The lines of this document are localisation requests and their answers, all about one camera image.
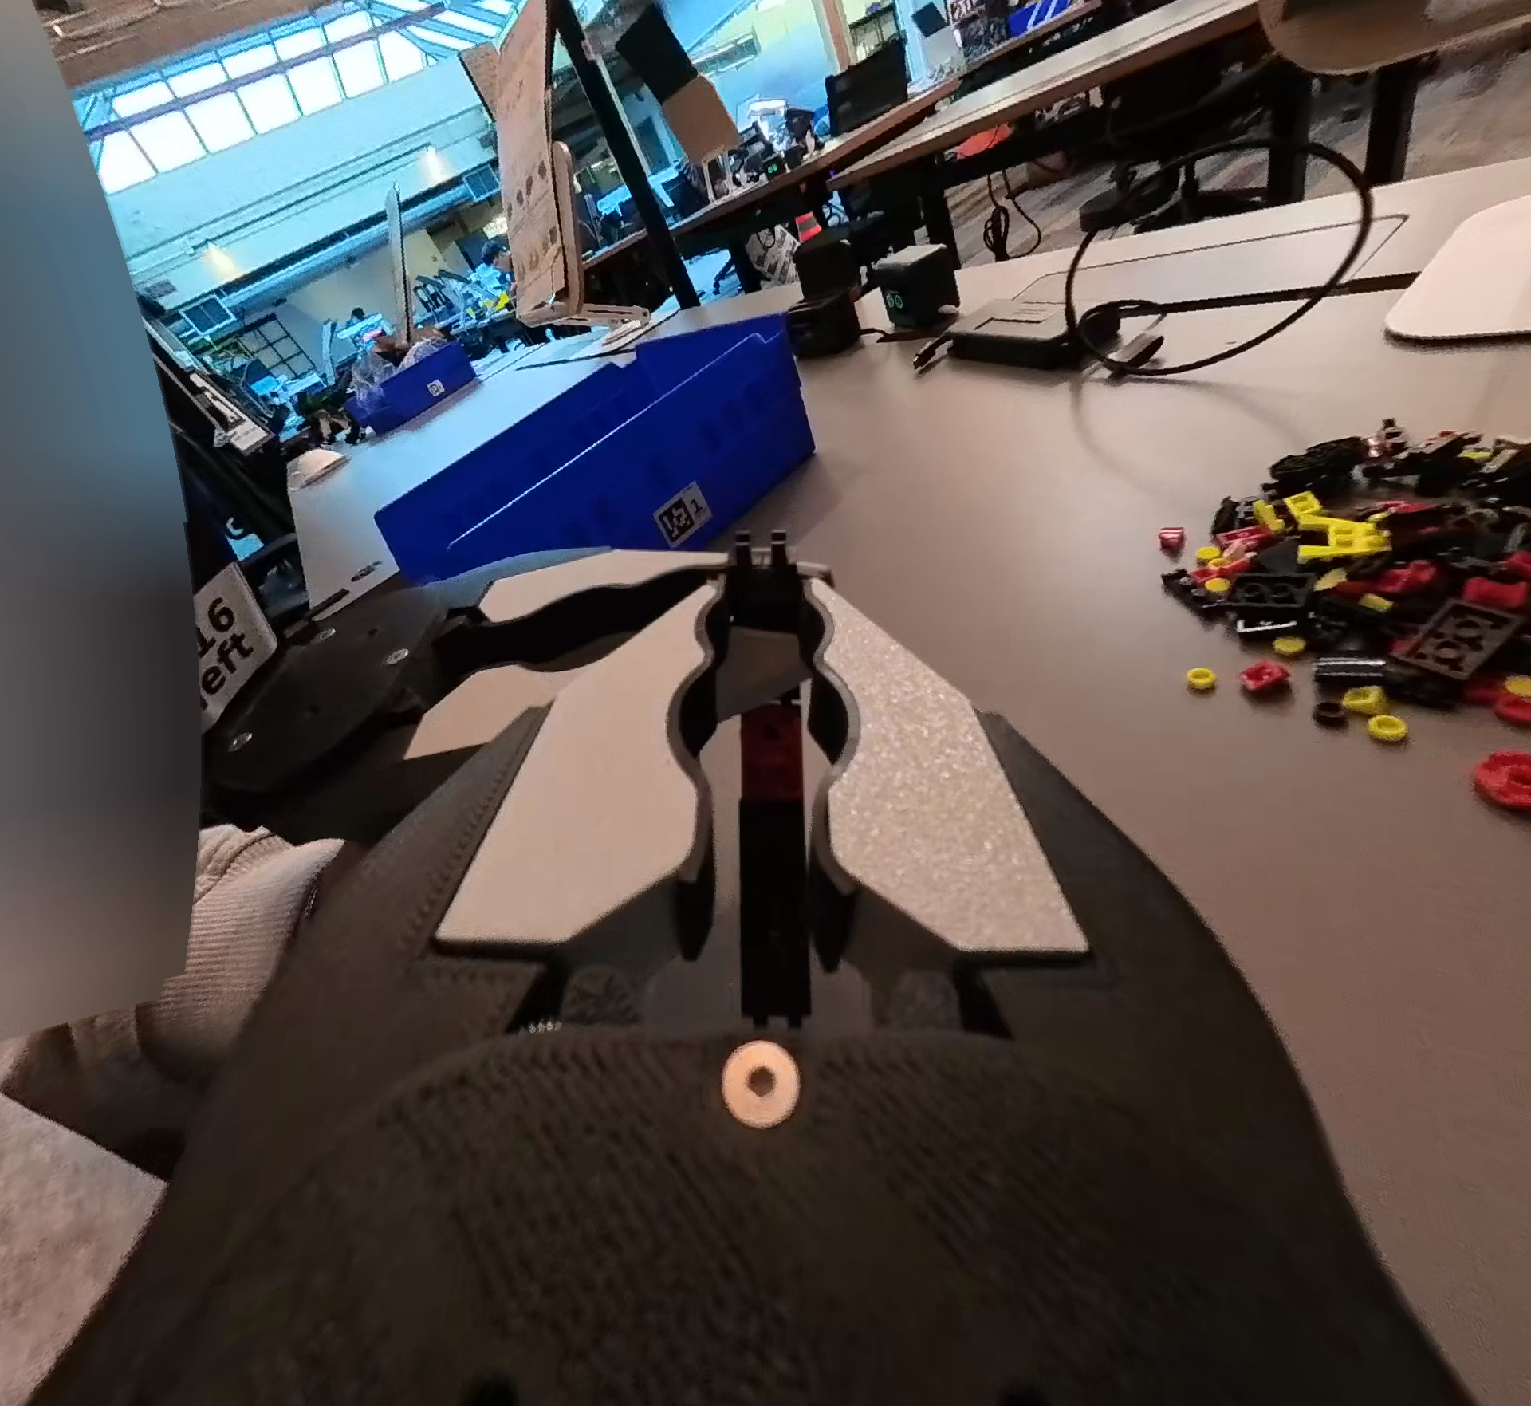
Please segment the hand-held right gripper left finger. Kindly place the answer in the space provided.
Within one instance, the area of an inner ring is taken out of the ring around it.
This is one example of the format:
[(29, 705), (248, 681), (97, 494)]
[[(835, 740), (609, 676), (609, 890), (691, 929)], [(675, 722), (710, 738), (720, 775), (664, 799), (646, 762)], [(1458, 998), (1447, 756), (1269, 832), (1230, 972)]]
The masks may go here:
[(726, 584), (703, 578), (544, 707), (433, 945), (519, 963), (511, 1021), (550, 1021), (570, 986), (615, 980), (638, 1013), (703, 972), (716, 918), (714, 795)]

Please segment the person's left forearm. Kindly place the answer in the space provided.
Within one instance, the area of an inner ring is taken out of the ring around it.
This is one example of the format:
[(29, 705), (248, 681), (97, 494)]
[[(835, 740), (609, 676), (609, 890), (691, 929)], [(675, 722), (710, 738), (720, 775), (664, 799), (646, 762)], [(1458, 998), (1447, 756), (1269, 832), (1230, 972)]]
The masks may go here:
[(4, 1154), (129, 1150), (181, 1136), (322, 883), (359, 846), (275, 832), (201, 830), (179, 974), (146, 1002), (4, 1041)]

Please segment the flat black hub box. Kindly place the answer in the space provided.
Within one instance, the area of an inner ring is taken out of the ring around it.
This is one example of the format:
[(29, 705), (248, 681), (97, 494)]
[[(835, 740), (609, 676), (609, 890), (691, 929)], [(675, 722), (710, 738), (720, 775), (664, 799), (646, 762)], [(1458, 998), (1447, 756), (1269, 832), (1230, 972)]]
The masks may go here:
[(912, 367), (925, 371), (937, 359), (1066, 371), (1082, 363), (1082, 344), (1066, 322), (1062, 303), (1009, 299), (957, 316)]

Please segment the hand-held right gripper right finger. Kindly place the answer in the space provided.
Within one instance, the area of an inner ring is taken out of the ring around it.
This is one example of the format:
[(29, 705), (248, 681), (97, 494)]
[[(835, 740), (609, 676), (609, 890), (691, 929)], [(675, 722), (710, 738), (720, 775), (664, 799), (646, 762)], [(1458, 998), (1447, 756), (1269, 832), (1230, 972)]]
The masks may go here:
[(900, 992), (960, 1000), (986, 971), (1070, 971), (1087, 935), (953, 683), (826, 580), (804, 584), (806, 730), (826, 767), (808, 814), (812, 947), (888, 1021)]

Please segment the cardboard board on stand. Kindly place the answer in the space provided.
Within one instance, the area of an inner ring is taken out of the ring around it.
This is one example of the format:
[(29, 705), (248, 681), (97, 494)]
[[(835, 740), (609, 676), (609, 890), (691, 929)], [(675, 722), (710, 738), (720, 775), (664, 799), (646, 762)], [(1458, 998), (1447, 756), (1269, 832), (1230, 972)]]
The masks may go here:
[(572, 158), (550, 133), (550, 0), (525, 0), (498, 45), (461, 62), (492, 119), (515, 316), (605, 330), (603, 351), (638, 338), (646, 309), (586, 295)]

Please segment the small blue storage bin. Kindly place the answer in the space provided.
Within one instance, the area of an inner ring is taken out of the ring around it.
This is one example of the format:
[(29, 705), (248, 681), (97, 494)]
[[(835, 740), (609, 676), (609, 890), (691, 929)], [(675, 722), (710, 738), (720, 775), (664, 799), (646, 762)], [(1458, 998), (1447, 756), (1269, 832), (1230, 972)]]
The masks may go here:
[(459, 342), (439, 342), (425, 353), (412, 350), (410, 359), (380, 383), (349, 392), (347, 412), (361, 432), (388, 435), (478, 381), (472, 359)]

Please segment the pile of loose lego pieces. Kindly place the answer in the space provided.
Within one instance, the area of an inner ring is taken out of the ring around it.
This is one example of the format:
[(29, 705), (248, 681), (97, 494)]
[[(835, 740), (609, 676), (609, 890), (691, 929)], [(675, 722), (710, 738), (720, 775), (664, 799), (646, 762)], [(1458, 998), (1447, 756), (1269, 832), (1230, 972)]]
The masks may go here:
[(1201, 648), (1195, 699), (1294, 715), (1390, 754), (1433, 722), (1499, 732), (1470, 756), (1470, 797), (1529, 814), (1527, 435), (1445, 428), (1308, 443), (1197, 527), (1158, 529), (1158, 617)]

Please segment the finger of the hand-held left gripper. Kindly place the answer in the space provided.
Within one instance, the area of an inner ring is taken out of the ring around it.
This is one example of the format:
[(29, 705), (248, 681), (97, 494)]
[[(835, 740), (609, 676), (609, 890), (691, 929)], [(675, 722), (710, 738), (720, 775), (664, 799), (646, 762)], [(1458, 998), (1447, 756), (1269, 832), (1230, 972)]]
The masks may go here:
[(439, 582), (447, 615), (435, 633), (445, 668), (552, 666), (578, 650), (642, 631), (730, 562), (716, 553), (601, 551)]
[(474, 670), (433, 703), (414, 726), (406, 762), (421, 762), (488, 744), (525, 709), (550, 705), (556, 695), (613, 650), (599, 644), (554, 664), (503, 664)]

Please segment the black lego assembly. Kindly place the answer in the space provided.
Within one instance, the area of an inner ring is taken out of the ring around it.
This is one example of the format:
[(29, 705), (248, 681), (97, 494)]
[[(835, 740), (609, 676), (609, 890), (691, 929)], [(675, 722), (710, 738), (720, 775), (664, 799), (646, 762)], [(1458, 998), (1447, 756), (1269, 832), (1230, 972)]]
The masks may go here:
[(738, 687), (740, 1010), (796, 1031), (812, 1012), (806, 926), (802, 578), (783, 531), (755, 553), (738, 531), (724, 580)]

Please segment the background wooden desk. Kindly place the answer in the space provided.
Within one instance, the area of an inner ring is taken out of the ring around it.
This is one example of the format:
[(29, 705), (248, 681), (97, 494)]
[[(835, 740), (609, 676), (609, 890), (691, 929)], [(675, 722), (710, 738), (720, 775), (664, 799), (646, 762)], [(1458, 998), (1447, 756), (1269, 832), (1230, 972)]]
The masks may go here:
[[(1273, 55), (1257, 0), (1173, 0), (962, 96), (834, 174), (830, 189), (865, 191), (888, 217), (914, 209), (949, 248), (947, 191), (1056, 152), (1109, 158), (1136, 230), (1290, 205), (1316, 160), (1298, 146), (1312, 84)], [(1257, 187), (1210, 189), (1205, 172), (1167, 168), (1249, 129), (1275, 141)]]

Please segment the large blue storage bin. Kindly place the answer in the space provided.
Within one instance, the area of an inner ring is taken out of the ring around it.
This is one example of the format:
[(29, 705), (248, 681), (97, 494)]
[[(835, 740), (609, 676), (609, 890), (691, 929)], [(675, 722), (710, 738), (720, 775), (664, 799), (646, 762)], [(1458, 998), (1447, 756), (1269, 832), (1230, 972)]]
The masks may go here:
[(404, 578), (535, 553), (699, 549), (814, 457), (785, 314), (640, 342), (382, 504)]

